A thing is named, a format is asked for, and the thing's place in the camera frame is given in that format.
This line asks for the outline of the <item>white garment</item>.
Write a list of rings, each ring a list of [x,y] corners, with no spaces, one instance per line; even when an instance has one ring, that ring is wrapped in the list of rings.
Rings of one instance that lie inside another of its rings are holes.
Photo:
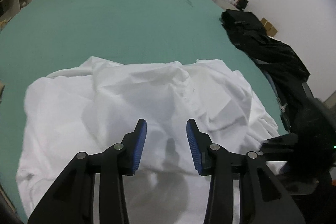
[[[102,152],[144,119],[139,170],[124,180],[131,223],[202,223],[210,180],[194,168],[187,121],[240,154],[284,132],[247,74],[221,60],[123,65],[91,57],[34,81],[24,109],[17,184],[27,215],[78,152]]]

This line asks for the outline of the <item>cardboard boxes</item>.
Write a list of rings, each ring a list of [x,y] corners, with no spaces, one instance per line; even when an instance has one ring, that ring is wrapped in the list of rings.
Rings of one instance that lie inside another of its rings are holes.
[[[266,34],[272,38],[275,37],[275,35],[278,33],[278,30],[265,18],[262,18],[260,22],[265,28]]]

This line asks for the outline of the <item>green bed sheet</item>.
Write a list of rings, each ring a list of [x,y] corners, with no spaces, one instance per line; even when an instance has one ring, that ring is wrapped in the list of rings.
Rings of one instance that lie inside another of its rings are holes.
[[[27,216],[15,176],[36,79],[91,56],[122,64],[192,64],[221,59],[240,71],[285,133],[276,96],[261,71],[230,42],[211,0],[33,0],[1,31],[1,184],[21,220]]]

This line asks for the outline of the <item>black small speaker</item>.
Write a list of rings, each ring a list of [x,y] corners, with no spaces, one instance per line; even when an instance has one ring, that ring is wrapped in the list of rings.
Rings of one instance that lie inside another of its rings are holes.
[[[236,9],[244,11],[248,5],[248,0],[238,0],[236,3]]]

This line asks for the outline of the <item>white nightstand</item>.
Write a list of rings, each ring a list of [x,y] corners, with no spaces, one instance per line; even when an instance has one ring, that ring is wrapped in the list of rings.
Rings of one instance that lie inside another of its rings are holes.
[[[237,9],[236,5],[239,0],[215,0],[215,3],[223,9]]]

